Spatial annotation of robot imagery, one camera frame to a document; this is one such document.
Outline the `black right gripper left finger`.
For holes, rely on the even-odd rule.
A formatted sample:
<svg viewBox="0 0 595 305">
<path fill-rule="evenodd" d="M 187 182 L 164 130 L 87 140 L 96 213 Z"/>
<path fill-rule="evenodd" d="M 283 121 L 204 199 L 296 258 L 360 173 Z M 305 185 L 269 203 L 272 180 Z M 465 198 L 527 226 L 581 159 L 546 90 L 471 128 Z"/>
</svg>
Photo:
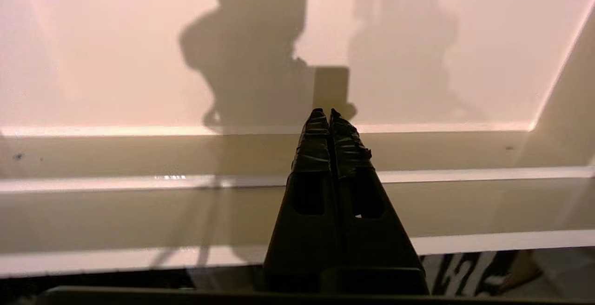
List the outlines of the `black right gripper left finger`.
<svg viewBox="0 0 595 305">
<path fill-rule="evenodd" d="M 322 273 L 341 261 L 331 142 L 329 121 L 315 108 L 301 131 L 262 266 L 271 292 L 319 292 Z"/>
</svg>

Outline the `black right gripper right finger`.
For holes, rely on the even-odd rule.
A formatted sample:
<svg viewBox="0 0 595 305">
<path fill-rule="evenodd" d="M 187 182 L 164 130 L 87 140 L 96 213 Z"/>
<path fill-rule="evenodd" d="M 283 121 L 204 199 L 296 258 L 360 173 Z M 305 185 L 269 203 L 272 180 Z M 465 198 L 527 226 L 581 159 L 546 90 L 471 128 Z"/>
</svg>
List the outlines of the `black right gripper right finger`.
<svg viewBox="0 0 595 305">
<path fill-rule="evenodd" d="M 357 129 L 330 114 L 337 173 L 340 265 L 325 288 L 345 294 L 428 295 L 421 261 L 404 230 Z"/>
</svg>

